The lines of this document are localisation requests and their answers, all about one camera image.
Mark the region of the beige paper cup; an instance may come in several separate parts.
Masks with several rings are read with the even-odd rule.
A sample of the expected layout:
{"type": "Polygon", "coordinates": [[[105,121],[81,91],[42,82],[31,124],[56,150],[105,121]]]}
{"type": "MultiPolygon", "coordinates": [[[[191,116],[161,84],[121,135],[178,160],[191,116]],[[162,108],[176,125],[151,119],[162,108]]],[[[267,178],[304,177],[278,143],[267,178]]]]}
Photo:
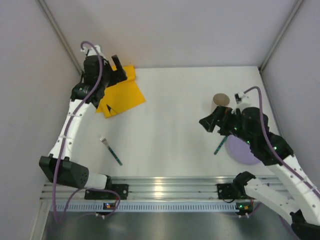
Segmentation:
{"type": "Polygon", "coordinates": [[[216,93],[212,97],[210,112],[212,113],[216,107],[227,107],[230,104],[230,98],[224,93],[216,93]]]}

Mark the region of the spoon with teal handle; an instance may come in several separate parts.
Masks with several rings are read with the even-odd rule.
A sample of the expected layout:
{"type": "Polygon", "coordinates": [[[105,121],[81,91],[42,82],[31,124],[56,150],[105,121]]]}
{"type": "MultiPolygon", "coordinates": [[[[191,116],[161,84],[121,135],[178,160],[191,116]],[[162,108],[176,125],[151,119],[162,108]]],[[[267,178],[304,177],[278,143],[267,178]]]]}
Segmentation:
{"type": "Polygon", "coordinates": [[[218,154],[218,152],[220,151],[220,149],[221,149],[221,147],[224,145],[224,143],[227,141],[227,139],[228,139],[228,137],[227,136],[225,136],[222,140],[221,140],[221,142],[219,143],[219,145],[217,146],[217,148],[215,149],[215,151],[214,151],[214,155],[217,155],[218,154]]]}

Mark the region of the yellow cartoon cloth placemat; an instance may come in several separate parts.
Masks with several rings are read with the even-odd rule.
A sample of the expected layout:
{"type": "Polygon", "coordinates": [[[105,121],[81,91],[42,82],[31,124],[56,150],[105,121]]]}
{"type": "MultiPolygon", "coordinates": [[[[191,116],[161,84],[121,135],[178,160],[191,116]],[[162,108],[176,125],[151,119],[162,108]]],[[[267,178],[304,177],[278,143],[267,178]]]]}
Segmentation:
{"type": "Polygon", "coordinates": [[[134,66],[124,66],[123,69],[127,75],[127,80],[107,87],[96,110],[96,113],[102,113],[105,118],[121,114],[146,101],[136,83],[134,66]]]}

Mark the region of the purple plastic plate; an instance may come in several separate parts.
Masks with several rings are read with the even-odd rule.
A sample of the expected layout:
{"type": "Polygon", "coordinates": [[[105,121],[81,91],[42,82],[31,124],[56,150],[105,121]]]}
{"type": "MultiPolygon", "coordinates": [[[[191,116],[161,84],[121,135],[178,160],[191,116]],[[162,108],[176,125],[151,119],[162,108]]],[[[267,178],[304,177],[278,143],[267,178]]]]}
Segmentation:
{"type": "Polygon", "coordinates": [[[233,135],[227,137],[226,150],[231,158],[241,164],[250,166],[261,162],[253,155],[247,143],[233,135]]]}

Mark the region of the fork with teal handle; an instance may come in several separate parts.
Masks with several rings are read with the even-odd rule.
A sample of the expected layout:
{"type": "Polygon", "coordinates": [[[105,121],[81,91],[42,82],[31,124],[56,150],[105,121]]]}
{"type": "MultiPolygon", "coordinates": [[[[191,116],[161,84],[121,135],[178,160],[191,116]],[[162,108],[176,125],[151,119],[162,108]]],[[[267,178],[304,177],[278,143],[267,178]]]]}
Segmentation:
{"type": "Polygon", "coordinates": [[[117,163],[122,166],[123,163],[121,162],[121,160],[118,158],[117,154],[113,151],[113,149],[110,147],[106,137],[101,134],[99,136],[100,141],[106,146],[106,148],[108,149],[108,151],[112,154],[112,156],[114,157],[114,159],[117,161],[117,163]]]}

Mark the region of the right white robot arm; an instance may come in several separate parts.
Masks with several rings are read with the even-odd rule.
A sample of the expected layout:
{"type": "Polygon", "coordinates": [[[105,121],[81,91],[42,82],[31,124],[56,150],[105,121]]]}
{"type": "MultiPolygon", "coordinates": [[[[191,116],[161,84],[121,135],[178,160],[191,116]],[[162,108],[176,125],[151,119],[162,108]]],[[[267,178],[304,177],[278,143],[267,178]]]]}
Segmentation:
{"type": "Polygon", "coordinates": [[[251,153],[273,172],[292,198],[264,185],[248,171],[232,181],[238,197],[260,201],[281,216],[300,240],[320,238],[320,193],[304,173],[292,148],[269,131],[268,117],[257,107],[234,110],[218,106],[199,124],[209,133],[218,127],[222,136],[234,136],[249,146],[251,153]]]}

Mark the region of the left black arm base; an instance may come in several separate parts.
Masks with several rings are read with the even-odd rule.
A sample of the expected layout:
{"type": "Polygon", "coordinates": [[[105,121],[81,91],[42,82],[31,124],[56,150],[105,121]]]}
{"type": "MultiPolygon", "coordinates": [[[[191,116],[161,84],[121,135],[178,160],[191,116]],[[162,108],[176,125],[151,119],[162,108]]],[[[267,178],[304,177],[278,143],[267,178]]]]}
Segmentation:
{"type": "Polygon", "coordinates": [[[128,184],[113,184],[110,189],[87,189],[85,200],[126,200],[129,193],[128,184]]]}

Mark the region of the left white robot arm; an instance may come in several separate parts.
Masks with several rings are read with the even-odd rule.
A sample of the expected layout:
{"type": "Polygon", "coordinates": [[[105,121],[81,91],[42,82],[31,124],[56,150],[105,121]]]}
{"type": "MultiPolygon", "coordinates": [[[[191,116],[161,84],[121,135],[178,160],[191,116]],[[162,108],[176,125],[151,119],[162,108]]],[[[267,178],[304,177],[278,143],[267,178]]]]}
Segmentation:
{"type": "Polygon", "coordinates": [[[117,55],[109,61],[102,59],[102,65],[96,55],[88,55],[84,62],[81,80],[71,91],[69,109],[65,123],[54,147],[48,156],[41,156],[39,166],[51,183],[76,189],[108,189],[112,185],[108,175],[94,173],[80,165],[82,142],[105,89],[127,79],[125,70],[117,55]]]}

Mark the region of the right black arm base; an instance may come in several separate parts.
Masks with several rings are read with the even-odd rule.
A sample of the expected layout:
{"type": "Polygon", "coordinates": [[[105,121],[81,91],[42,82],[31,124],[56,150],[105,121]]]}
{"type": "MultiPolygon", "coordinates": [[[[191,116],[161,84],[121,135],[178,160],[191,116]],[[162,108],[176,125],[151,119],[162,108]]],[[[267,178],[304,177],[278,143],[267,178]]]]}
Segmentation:
{"type": "Polygon", "coordinates": [[[231,183],[218,183],[216,185],[219,200],[240,200],[248,199],[247,196],[241,195],[231,183]]]}

